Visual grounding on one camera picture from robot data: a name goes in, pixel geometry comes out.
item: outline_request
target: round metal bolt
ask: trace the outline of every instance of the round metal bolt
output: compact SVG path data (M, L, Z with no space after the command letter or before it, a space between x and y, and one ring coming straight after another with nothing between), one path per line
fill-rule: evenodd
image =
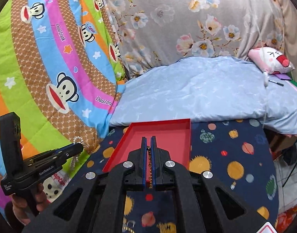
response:
M126 161L126 162L123 163L123 166L124 166L125 168L130 168L130 167L133 166L133 163L132 163L131 161Z
M202 174L206 179L211 179L213 177L213 173L210 171L205 171Z
M86 173L86 179L88 180L92 180L93 178L95 178L96 174L94 172L87 172Z
M169 161L166 162L166 166L167 167L174 167L175 166L175 162L172 161L172 160L169 160Z

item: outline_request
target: table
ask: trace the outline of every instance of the table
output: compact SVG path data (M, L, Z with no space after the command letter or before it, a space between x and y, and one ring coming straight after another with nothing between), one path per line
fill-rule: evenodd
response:
M257 120L192 123L189 169L210 170L274 225L278 214L275 167ZM71 183L87 172L101 174L127 127L115 127ZM125 225L130 233L175 233L171 192L128 192Z

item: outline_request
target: black pen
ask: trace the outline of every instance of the black pen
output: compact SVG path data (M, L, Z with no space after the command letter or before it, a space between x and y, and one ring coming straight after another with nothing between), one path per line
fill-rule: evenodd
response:
M277 85L279 85L279 86L284 86L284 84L282 84L282 83L279 83L279 82L276 82L276 81L274 81L274 80L269 80L270 82L273 82L273 83L275 83L275 84L277 84Z

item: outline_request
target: red tray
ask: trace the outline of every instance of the red tray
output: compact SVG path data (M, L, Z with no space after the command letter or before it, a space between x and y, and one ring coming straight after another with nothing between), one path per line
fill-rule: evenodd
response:
M141 147L142 137L151 145L151 137L156 136L157 147L167 150L173 161L188 169L190 153L190 119L132 123L121 138L112 156L103 168L109 172L114 166L127 160L131 151ZM148 182L149 171L146 171Z

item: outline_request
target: colorful striped blanket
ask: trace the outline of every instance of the colorful striped blanket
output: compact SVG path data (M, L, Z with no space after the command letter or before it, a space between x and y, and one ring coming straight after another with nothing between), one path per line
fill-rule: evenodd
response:
M21 118L24 158L83 141L75 170L64 165L70 177L107 135L125 89L105 10L102 0L9 0L0 13L0 116ZM1 210L8 200L0 190Z

